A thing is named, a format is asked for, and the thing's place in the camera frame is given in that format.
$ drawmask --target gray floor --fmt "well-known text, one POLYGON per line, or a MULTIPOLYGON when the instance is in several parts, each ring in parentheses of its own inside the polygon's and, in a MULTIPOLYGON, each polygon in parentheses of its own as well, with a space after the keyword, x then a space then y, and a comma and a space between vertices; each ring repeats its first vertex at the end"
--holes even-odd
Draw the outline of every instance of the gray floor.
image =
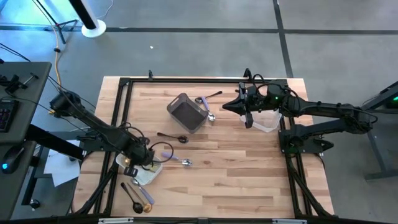
MULTIPOLYGON (((109 27, 196 27, 275 29, 272 0, 114 0, 104 19, 109 27)), ((110 5, 90 0, 96 15, 110 5)), ((46 6, 59 22, 76 18, 63 3, 46 6)), ((395 0, 280 0, 286 29, 398 29, 395 0)), ((2 23, 47 24, 29 0, 9 1, 0 15, 2 23)), ((79 32, 66 33, 59 63, 63 86, 95 103, 105 75, 192 75, 240 77, 246 67, 265 77, 286 77, 278 34, 206 33, 105 33, 87 39, 79 32)), ((286 35, 294 77, 304 78, 313 101, 361 105, 397 80, 397 35, 286 35)), ((52 32, 0 30, 0 42, 34 61, 53 62, 52 32)), ((0 51, 0 58, 21 61, 0 51)), ((49 106, 55 95, 47 85, 40 103, 49 106)), ((383 147, 393 148, 398 130, 394 116, 380 115, 375 132, 383 147)), ((315 118, 315 122, 325 119, 315 118)), ((49 131, 74 129, 38 108, 33 123, 49 131)), ((397 223, 398 178, 365 182, 364 175, 379 170, 365 136, 341 133, 327 136, 335 147, 325 153, 326 176, 335 213, 344 218, 397 223)), ((54 195, 72 191, 41 184, 54 195)), ((58 204, 69 204, 70 198, 58 204)), ((16 209, 14 217, 62 215, 63 209, 27 213, 16 209)))

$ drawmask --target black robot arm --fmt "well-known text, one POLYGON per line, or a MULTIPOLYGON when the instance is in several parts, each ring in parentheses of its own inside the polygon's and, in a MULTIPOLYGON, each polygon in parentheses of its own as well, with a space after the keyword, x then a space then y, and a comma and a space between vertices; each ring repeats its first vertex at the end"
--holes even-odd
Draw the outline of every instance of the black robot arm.
POLYGON ((50 107, 60 116, 72 116, 97 131, 105 144, 113 151, 130 159, 130 165, 149 165, 154 151, 146 147, 145 139, 138 138, 123 127, 106 124, 90 113, 80 102, 80 97, 71 91, 62 91, 50 102, 50 107))
POLYGON ((251 111, 279 110, 282 115, 289 118, 299 117, 303 114, 338 118, 334 121, 310 126, 295 124, 291 129, 281 131, 279 137, 282 152, 306 152, 303 148, 304 142, 308 142, 306 144, 307 152, 323 152, 333 147, 332 143, 322 140, 323 134, 342 131, 364 134, 370 131, 372 124, 377 121, 377 117, 350 104, 305 101, 281 80, 273 80, 248 88, 244 83, 240 83, 238 88, 238 97, 224 104, 223 108, 245 116, 246 128, 251 128, 253 124, 251 111), (259 89, 263 86, 268 86, 267 95, 260 94, 259 89))

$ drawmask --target wooden table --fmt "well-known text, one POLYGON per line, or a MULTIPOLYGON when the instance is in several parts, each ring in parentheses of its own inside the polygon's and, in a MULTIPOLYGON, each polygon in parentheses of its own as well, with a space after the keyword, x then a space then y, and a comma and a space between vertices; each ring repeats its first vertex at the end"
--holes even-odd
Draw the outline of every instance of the wooden table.
MULTIPOLYGON (((120 77, 104 77, 95 115, 110 124, 120 77)), ((303 79, 288 79, 289 87, 307 99, 303 79)), ((292 218, 292 199, 284 156, 280 153, 277 130, 265 133, 246 129, 239 116, 221 105, 237 97, 237 85, 218 83, 135 83, 127 121, 151 140, 168 141, 175 155, 189 158, 193 167, 184 169, 179 162, 164 164, 163 171, 145 189, 156 203, 150 213, 136 214, 132 203, 120 187, 130 177, 119 170, 112 216, 116 217, 223 217, 223 218, 292 218), (180 93, 192 100, 219 90, 222 95, 208 100, 216 121, 207 121, 195 134, 188 134, 175 122, 166 106, 180 93), (189 137, 188 144, 160 138, 156 132, 189 137)), ((311 116, 301 116, 296 123, 312 124, 311 116)), ((160 155, 168 147, 158 145, 160 155)), ((93 193, 100 179, 103 152, 95 152, 81 167, 74 208, 79 209, 93 193)), ((333 213, 325 171, 319 158, 303 154, 308 188, 324 208, 333 213)), ((108 190, 104 191, 103 211, 108 190)), ((304 211, 302 193, 298 190, 304 211)))

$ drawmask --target computer mouse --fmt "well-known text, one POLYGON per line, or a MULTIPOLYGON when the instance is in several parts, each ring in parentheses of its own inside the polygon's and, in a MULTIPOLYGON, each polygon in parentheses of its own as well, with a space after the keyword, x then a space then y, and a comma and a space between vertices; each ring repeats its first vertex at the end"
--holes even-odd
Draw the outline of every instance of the computer mouse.
POLYGON ((1 171, 5 174, 12 174, 17 170, 19 162, 25 151, 23 144, 12 146, 4 155, 1 161, 1 171))

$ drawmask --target black spoon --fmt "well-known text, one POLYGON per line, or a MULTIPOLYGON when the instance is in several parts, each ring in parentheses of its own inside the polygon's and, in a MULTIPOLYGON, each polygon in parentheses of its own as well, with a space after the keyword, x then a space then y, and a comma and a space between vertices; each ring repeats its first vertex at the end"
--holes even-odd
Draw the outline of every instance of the black spoon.
MULTIPOLYGON (((210 96, 206 96, 206 99, 209 98, 209 97, 212 97, 212 96, 220 95, 220 94, 222 94, 222 93, 223 93, 222 91, 218 91, 218 92, 216 92, 215 94, 212 94, 212 95, 210 95, 210 96)), ((197 102, 197 103, 203 103, 203 100, 201 100, 201 96, 196 97, 196 98, 195 98, 195 102, 197 102)))
POLYGON ((129 195, 131 201, 132 201, 132 209, 138 213, 141 214, 142 211, 144 211, 144 207, 138 202, 135 202, 134 199, 132 199, 132 196, 130 195, 129 191, 127 190, 126 184, 121 183, 120 186, 123 188, 123 190, 129 195))
POLYGON ((157 135, 158 136, 163 136, 163 137, 169 137, 169 138, 175 138, 175 139, 178 139, 178 141, 180 142, 180 143, 187 143, 189 140, 188 140, 188 137, 186 137, 186 136, 179 136, 179 137, 174 137, 174 136, 169 136, 169 135, 166 135, 166 134, 163 134, 163 133, 157 133, 157 135))

